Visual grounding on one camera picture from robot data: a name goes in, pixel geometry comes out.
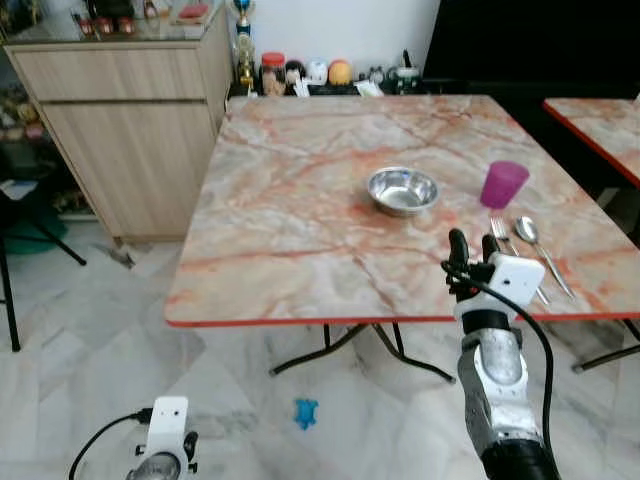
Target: fork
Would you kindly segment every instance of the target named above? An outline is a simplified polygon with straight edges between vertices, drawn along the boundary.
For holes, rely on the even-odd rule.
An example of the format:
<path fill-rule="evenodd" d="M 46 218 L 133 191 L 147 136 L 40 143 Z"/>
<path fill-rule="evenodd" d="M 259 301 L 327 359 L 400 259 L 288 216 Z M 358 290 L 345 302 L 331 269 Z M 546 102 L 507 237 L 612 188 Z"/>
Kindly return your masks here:
<path fill-rule="evenodd" d="M 507 227 L 505 226 L 505 223 L 504 223 L 504 220 L 502 220 L 502 217 L 491 217 L 490 221 L 491 221 L 491 232 L 493 233 L 493 236 L 496 237 L 496 240 L 501 240 L 505 245 L 508 245 L 511 251 L 513 252 L 513 254 L 516 257 L 519 257 L 520 253 L 518 252 L 518 249 L 511 242 L 511 239 L 509 238 L 509 234 L 507 233 Z M 538 297 L 540 297 L 540 300 L 542 300 L 542 303 L 544 303 L 545 305 L 549 305 L 549 297 L 547 297 L 547 294 L 544 292 L 542 287 L 538 287 L 536 289 L 536 293 L 538 294 Z"/>

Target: cabinet drawer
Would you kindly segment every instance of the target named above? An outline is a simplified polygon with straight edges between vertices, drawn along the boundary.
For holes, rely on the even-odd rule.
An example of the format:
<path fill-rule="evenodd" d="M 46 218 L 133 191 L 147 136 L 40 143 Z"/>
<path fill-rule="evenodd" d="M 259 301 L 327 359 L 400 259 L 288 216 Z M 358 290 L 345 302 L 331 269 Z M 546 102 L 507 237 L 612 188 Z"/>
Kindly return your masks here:
<path fill-rule="evenodd" d="M 184 236 L 215 143 L 204 104 L 43 105 L 114 237 Z"/>
<path fill-rule="evenodd" d="M 39 101 L 203 99 L 195 49 L 16 52 Z"/>

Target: purple cup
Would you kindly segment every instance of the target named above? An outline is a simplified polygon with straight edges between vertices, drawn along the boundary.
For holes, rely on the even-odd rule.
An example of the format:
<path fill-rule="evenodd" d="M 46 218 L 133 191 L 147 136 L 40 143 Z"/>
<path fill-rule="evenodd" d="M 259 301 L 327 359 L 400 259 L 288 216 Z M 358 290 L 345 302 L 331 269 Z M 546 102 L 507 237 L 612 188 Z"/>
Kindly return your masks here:
<path fill-rule="evenodd" d="M 480 201 L 489 208 L 504 208 L 529 178 L 529 170 L 515 162 L 493 162 Z"/>

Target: stainless steel bowl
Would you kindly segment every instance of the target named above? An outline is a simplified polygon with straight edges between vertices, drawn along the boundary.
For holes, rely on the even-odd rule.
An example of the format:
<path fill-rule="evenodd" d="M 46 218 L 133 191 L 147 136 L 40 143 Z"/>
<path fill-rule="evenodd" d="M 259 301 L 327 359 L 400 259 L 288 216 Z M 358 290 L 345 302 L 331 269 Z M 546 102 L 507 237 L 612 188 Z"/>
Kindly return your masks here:
<path fill-rule="evenodd" d="M 418 215 L 438 199 L 436 182 L 406 167 L 378 170 L 369 178 L 367 188 L 382 211 L 400 217 Z"/>

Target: wooden cabinet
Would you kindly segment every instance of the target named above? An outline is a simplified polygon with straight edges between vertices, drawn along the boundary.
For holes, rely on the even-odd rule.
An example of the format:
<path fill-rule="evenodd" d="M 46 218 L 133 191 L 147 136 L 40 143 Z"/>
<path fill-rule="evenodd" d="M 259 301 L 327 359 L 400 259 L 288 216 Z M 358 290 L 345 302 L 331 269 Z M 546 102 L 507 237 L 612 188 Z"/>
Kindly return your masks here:
<path fill-rule="evenodd" d="M 166 41 L 34 42 L 47 21 L 5 50 L 96 215 L 116 240 L 183 237 L 231 83 L 224 6 Z"/>
<path fill-rule="evenodd" d="M 205 105 L 43 110 L 113 236 L 170 238 L 187 231 L 214 146 Z"/>

